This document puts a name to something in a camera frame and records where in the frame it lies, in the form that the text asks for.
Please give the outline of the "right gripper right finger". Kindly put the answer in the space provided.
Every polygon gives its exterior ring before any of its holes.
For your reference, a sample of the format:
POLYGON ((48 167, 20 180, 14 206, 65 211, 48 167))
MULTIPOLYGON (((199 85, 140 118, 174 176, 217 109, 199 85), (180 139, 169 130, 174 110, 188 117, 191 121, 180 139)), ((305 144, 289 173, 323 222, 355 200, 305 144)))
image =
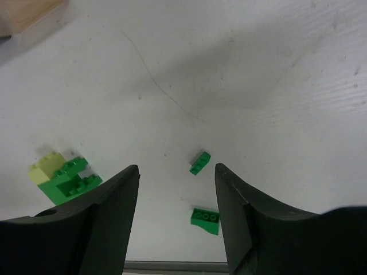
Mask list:
POLYGON ((230 274, 366 273, 366 207, 297 209, 221 163, 215 185, 230 274))

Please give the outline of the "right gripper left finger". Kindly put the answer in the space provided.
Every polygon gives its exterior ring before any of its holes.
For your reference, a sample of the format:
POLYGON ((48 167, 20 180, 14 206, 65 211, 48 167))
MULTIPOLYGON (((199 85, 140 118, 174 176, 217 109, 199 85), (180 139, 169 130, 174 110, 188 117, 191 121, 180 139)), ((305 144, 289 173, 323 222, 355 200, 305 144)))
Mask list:
POLYGON ((139 180, 130 165, 59 206, 1 221, 1 274, 122 274, 139 180))

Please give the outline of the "green lego slope brick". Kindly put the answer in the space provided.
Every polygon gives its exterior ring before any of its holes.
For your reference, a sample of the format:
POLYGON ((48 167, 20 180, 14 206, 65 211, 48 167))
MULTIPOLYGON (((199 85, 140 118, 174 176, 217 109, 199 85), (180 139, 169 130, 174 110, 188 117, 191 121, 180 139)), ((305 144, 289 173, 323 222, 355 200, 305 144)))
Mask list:
POLYGON ((210 234, 218 235, 220 229, 220 213, 194 208, 190 224, 198 226, 210 234))

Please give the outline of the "green yellow lego cluster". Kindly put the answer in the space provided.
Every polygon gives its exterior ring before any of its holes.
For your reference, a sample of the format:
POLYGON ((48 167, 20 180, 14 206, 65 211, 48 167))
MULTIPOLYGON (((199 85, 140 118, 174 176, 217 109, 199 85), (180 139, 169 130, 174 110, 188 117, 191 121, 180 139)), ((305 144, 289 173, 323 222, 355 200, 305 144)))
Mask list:
POLYGON ((55 205, 60 205, 103 182, 102 178, 95 174, 84 178, 80 176, 88 165, 87 160, 80 156, 67 161, 60 153, 51 152, 29 166, 28 178, 55 205))

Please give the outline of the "small green lego plate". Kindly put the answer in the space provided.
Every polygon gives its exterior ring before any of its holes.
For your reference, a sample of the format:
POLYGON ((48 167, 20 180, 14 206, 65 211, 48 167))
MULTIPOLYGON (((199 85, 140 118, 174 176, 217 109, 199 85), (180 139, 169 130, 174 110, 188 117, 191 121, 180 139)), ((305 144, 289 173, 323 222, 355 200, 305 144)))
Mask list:
POLYGON ((197 175, 210 161, 211 155, 203 152, 191 165, 190 173, 197 175))

